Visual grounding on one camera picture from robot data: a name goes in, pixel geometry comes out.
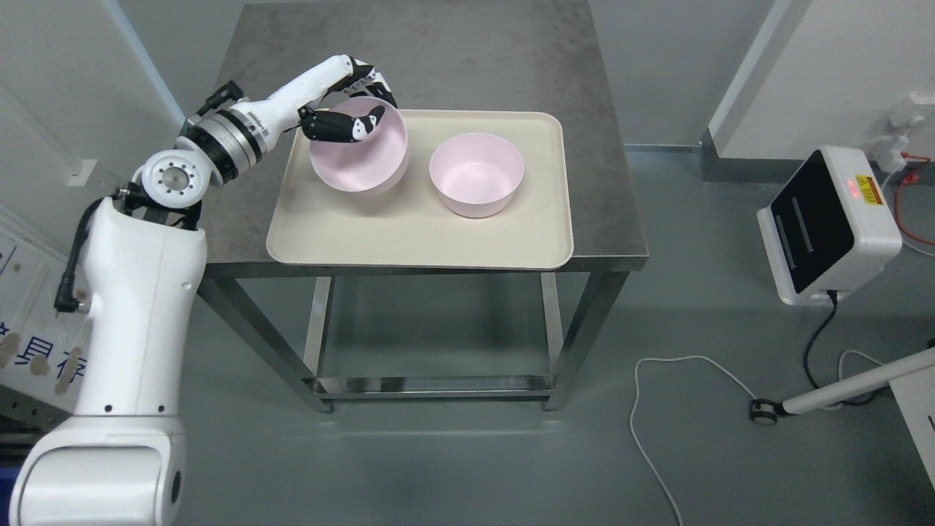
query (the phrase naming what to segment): gray floor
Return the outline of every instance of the gray floor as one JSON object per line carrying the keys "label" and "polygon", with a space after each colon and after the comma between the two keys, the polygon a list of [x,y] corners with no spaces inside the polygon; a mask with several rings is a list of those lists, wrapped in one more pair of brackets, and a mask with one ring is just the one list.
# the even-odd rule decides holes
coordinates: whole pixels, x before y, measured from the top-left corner
{"label": "gray floor", "polygon": [[[758,396],[808,384],[824,309],[775,296],[755,210],[775,185],[702,183],[691,155],[631,153],[651,258],[630,277],[567,406],[351,402],[311,412],[200,300],[182,386],[189,469],[180,524],[674,524],[629,436],[633,366],[704,354]],[[914,188],[922,228],[935,188]],[[935,235],[935,226],[930,229]],[[244,286],[295,347],[313,283]],[[583,277],[560,276],[565,321]],[[330,373],[539,373],[530,276],[339,281]],[[813,352],[891,360],[935,337],[935,259],[904,250],[841,304]],[[849,371],[862,365],[852,364]],[[641,369],[643,443],[686,524],[935,523],[935,492],[892,396],[751,424],[746,395],[701,362]]]}

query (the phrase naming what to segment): table leg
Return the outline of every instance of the table leg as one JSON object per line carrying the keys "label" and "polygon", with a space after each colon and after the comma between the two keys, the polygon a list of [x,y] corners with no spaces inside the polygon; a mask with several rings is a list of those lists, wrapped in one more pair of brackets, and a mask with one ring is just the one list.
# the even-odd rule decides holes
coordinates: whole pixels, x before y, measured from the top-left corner
{"label": "table leg", "polygon": [[539,275],[542,286],[542,314],[545,317],[545,341],[549,347],[549,373],[558,371],[558,356],[562,352],[565,338],[562,330],[562,313],[558,307],[558,285],[554,272]]}
{"label": "table leg", "polygon": [[205,280],[198,287],[201,296],[224,322],[237,333],[299,397],[316,411],[331,413],[331,402],[313,391],[315,374],[309,371],[289,343],[266,319],[234,278]]}
{"label": "table leg", "polygon": [[628,272],[591,272],[584,286],[581,301],[571,319],[568,335],[562,345],[556,366],[552,396],[545,403],[546,411],[561,407],[568,395],[575,374],[587,358],[604,321],[620,295]]}
{"label": "table leg", "polygon": [[322,375],[324,343],[328,339],[328,324],[331,321],[331,297],[335,293],[335,278],[315,278],[315,293],[311,299],[309,332],[305,339],[305,355],[302,361],[313,374]]}

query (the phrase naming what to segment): beige tray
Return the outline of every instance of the beige tray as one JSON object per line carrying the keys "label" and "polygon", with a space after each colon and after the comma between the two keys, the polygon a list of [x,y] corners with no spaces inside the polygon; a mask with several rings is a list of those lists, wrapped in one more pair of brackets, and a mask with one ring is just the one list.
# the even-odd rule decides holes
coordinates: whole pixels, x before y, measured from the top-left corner
{"label": "beige tray", "polygon": [[[536,112],[401,110],[410,164],[377,196],[346,194],[323,183],[309,161],[309,140],[295,134],[266,236],[281,263],[458,269],[552,270],[571,257],[571,215],[562,126]],[[428,177],[446,139],[471,131],[499,135],[523,155],[525,174],[502,212],[467,219],[449,211]]]}

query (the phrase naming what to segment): white device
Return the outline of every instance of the white device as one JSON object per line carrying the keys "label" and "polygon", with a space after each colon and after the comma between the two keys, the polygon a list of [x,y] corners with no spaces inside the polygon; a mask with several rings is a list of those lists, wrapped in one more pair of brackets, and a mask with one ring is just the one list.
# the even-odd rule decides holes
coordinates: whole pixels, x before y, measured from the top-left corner
{"label": "white device", "polygon": [[[382,75],[347,55],[313,67],[269,99],[250,102],[239,91],[228,82],[189,119],[176,149],[153,155],[137,170],[115,194],[122,198],[120,212],[105,197],[81,217],[55,308],[87,307],[72,293],[87,240],[93,367],[84,375],[75,414],[26,458],[10,499],[12,526],[172,523],[185,479],[181,359],[207,260],[205,231],[196,224],[209,180],[233,180],[290,126],[315,140],[364,140],[382,106],[361,117],[316,111],[329,93],[396,104]],[[220,109],[226,100],[237,103]],[[132,215],[138,208],[146,209],[142,219]],[[170,213],[181,215],[181,228],[165,224]]]}
{"label": "white device", "polygon": [[756,213],[776,290],[789,305],[829,305],[880,273],[902,246],[867,157],[822,146]]}

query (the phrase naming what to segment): red cable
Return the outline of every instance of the red cable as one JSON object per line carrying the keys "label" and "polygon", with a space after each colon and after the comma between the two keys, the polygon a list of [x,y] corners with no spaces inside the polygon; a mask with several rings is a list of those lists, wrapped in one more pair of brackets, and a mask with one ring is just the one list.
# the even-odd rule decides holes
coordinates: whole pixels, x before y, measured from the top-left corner
{"label": "red cable", "polygon": [[909,174],[906,175],[906,177],[902,178],[902,181],[899,182],[899,188],[896,189],[896,194],[893,196],[893,215],[896,217],[896,226],[899,227],[899,230],[903,234],[909,236],[910,238],[916,241],[919,241],[925,244],[935,245],[935,241],[930,241],[925,238],[920,238],[919,236],[916,236],[915,234],[907,230],[906,227],[902,225],[902,221],[899,218],[899,194],[902,193],[902,189],[905,188],[906,186],[910,184],[918,183],[919,171],[921,171],[925,165],[931,162],[931,158],[923,157],[921,155],[909,155],[908,153],[905,153],[905,152],[902,152],[901,155],[905,159],[918,159],[923,162],[921,165],[916,167],[913,171],[909,172]]}

